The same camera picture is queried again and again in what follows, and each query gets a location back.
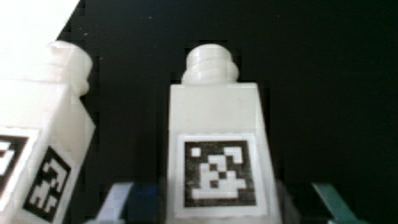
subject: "white block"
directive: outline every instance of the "white block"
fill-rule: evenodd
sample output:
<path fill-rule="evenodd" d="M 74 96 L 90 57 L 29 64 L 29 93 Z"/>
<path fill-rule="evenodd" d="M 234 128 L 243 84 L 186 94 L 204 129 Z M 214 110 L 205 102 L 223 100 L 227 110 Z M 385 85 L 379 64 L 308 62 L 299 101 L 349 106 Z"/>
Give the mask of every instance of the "white block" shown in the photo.
<path fill-rule="evenodd" d="M 257 86 L 234 82 L 216 45 L 193 49 L 186 66 L 170 86 L 166 224 L 280 224 Z"/>
<path fill-rule="evenodd" d="M 56 58 L 67 53 L 63 63 L 74 57 L 90 63 L 81 50 L 60 45 L 49 47 L 56 48 Z M 79 66 L 61 67 L 51 62 L 42 66 L 47 74 L 29 75 L 26 80 L 0 79 L 0 148 L 8 143 L 6 150 L 13 152 L 10 159 L 0 153 L 6 167 L 0 175 L 1 224 L 61 223 L 93 132 L 77 100 L 84 84 L 65 71 Z"/>

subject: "black background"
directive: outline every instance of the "black background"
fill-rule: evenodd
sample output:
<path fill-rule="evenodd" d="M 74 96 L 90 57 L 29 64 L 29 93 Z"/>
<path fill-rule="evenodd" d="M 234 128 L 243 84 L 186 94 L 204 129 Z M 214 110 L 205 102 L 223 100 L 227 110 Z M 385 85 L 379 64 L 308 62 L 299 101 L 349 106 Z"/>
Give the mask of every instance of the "black background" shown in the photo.
<path fill-rule="evenodd" d="M 164 172 L 168 85 L 188 49 L 220 43 L 259 84 L 275 175 L 330 182 L 356 216 L 395 223 L 398 2 L 79 3 L 60 39 L 86 50 L 95 137 L 63 223 L 95 216 L 116 181 Z"/>

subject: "white cylinder top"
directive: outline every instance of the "white cylinder top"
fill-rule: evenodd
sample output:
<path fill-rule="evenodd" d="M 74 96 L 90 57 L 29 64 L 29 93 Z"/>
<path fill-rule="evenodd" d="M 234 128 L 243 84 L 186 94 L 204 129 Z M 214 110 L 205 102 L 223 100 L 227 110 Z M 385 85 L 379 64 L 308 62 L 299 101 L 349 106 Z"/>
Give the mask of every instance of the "white cylinder top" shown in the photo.
<path fill-rule="evenodd" d="M 36 57 L 24 79 L 68 83 L 74 93 L 81 96 L 88 91 L 90 67 L 90 57 L 79 47 L 63 41 L 54 41 Z"/>
<path fill-rule="evenodd" d="M 225 84 L 237 79 L 237 68 L 227 49 L 216 44 L 200 45 L 186 57 L 182 84 Z"/>

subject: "rounded top knob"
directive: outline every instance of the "rounded top knob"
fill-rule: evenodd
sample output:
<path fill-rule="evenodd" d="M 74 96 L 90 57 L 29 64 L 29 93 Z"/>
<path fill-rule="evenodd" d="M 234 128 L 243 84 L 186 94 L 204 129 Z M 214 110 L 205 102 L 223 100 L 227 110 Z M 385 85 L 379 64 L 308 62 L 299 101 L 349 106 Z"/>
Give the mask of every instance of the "rounded top knob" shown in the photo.
<path fill-rule="evenodd" d="M 186 57 L 182 84 L 223 84 L 235 82 L 237 68 L 227 49 L 216 44 L 200 45 Z"/>

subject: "marker square pattern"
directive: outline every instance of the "marker square pattern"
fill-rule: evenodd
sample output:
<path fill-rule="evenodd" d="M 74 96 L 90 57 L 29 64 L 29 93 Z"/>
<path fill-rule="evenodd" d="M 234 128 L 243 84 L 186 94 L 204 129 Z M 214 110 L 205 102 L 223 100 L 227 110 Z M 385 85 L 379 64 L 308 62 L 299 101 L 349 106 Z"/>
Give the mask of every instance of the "marker square pattern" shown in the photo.
<path fill-rule="evenodd" d="M 0 199 L 26 141 L 28 137 L 0 135 Z"/>
<path fill-rule="evenodd" d="M 70 167 L 47 147 L 22 208 L 52 222 Z"/>
<path fill-rule="evenodd" d="M 253 206 L 244 140 L 184 142 L 184 207 Z"/>

